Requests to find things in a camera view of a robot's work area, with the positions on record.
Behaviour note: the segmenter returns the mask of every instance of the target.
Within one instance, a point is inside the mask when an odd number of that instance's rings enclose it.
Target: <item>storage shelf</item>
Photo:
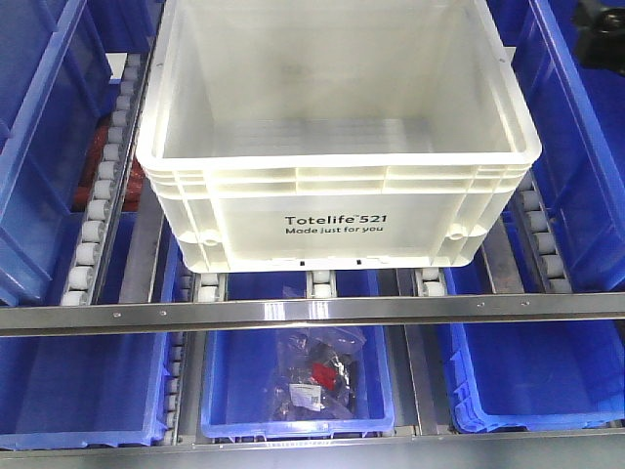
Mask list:
[[[30,469],[76,467],[423,468],[562,467],[614,468],[625,460],[625,428],[459,435],[449,431],[441,410],[440,367],[424,324],[525,320],[614,319],[625,338],[625,292],[523,293],[510,245],[490,236],[482,250],[491,286],[498,294],[418,297],[406,271],[386,271],[386,291],[374,298],[253,300],[218,303],[151,303],[159,265],[168,254],[167,227],[149,188],[144,190],[133,233],[121,304],[80,307],[0,308],[0,336],[83,335],[117,332],[192,331],[186,334],[179,407],[172,446],[0,451],[0,466]],[[280,311],[283,320],[268,312]],[[396,379],[396,434],[379,438],[291,440],[214,444],[198,431],[201,376],[207,334],[216,329],[249,329],[339,324],[383,324],[394,334],[390,367]],[[403,336],[405,342],[396,336]]]

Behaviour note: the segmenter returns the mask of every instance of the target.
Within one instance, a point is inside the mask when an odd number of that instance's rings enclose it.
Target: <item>metal frame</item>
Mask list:
[[[0,335],[78,335],[338,324],[625,320],[625,293],[151,303],[0,309]]]

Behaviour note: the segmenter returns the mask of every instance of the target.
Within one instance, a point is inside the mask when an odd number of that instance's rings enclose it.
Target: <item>plastic bag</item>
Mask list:
[[[356,406],[359,327],[281,329],[270,420],[351,419]]]

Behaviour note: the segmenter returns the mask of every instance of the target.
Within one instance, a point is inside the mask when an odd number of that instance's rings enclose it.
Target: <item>blue plastic bin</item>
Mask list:
[[[0,302],[39,304],[110,69],[85,0],[0,4]]]
[[[167,334],[0,339],[0,448],[162,439],[167,351]]]
[[[486,0],[504,46],[516,46],[529,4],[527,0]]]
[[[148,52],[164,1],[89,0],[104,49],[107,52]]]
[[[625,288],[625,86],[571,50],[574,0],[531,0],[513,60],[543,143],[533,166],[575,291]]]
[[[359,290],[362,295],[377,294],[377,285],[375,291],[369,288],[374,273],[343,272],[340,281],[338,274],[338,284],[350,284],[353,291]],[[267,274],[249,275],[263,278]],[[284,284],[279,278],[272,281]],[[202,433],[209,438],[272,439],[391,430],[395,415],[384,328],[369,326],[362,331],[366,342],[358,361],[356,418],[290,422],[268,421],[269,386],[277,367],[276,329],[211,332],[204,370]]]
[[[446,272],[475,293],[475,273]],[[461,432],[598,427],[625,418],[625,351],[610,320],[438,327],[447,394]]]

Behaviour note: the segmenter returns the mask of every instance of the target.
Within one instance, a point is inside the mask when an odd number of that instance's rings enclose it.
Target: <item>red part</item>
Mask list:
[[[336,369],[321,363],[312,364],[312,378],[328,391],[334,391],[336,383]]]

